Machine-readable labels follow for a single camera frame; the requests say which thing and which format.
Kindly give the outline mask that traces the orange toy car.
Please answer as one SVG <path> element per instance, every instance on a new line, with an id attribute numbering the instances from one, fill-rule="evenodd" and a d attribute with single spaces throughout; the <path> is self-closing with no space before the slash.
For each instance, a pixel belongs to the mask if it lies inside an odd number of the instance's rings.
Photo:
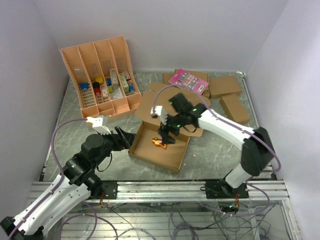
<path id="1" fill-rule="evenodd" d="M 163 149 L 167 148 L 167 145 L 164 144 L 163 141 L 161 139 L 157 138 L 157 137 L 152 138 L 151 141 L 157 147 L 162 147 Z"/>

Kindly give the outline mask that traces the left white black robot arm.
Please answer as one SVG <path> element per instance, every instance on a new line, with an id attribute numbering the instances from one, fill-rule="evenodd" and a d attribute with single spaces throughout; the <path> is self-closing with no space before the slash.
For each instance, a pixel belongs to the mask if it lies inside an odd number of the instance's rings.
<path id="1" fill-rule="evenodd" d="M 51 228 L 82 201 L 102 193 L 96 168 L 115 151 L 128 150 L 136 134 L 116 127 L 116 133 L 89 135 L 50 186 L 25 210 L 7 216 L 0 226 L 11 240 L 42 240 Z"/>

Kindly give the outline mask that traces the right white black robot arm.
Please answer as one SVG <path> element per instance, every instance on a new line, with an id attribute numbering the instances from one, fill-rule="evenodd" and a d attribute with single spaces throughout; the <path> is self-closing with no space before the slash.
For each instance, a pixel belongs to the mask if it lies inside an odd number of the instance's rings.
<path id="1" fill-rule="evenodd" d="M 150 114 L 160 120 L 158 129 L 163 144 L 174 144 L 180 130 L 187 125 L 212 132 L 232 143 L 241 151 L 239 164 L 224 178 L 209 180 L 204 191 L 208 198 L 231 198 L 245 188 L 245 181 L 259 176 L 272 159 L 275 151 L 268 131 L 253 129 L 231 121 L 216 113 L 206 103 L 192 105 L 182 93 L 169 99 L 176 115 L 167 113 L 163 106 L 153 105 Z"/>

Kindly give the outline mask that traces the large cardboard box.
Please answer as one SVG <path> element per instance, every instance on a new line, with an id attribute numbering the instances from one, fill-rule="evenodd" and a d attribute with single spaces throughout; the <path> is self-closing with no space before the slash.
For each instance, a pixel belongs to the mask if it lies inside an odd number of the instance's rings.
<path id="1" fill-rule="evenodd" d="M 163 83 L 148 87 L 135 111 L 142 123 L 128 154 L 176 174 L 190 138 L 203 134 L 196 123 L 199 112 L 206 109 L 202 104 L 211 103 L 206 97 Z"/>

